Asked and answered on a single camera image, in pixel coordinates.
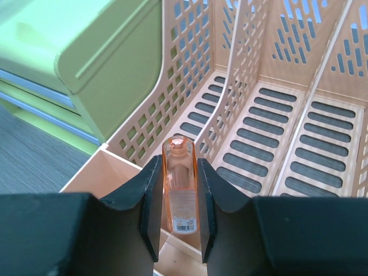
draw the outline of white label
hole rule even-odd
[[[174,231],[177,233],[190,234],[197,230],[197,220],[174,219]]]

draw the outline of beige plastic bin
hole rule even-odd
[[[144,166],[180,133],[248,196],[366,197],[367,13],[367,0],[163,0],[159,80],[97,153],[117,164],[93,156],[66,190]],[[198,237],[163,237],[160,273],[205,271]]]

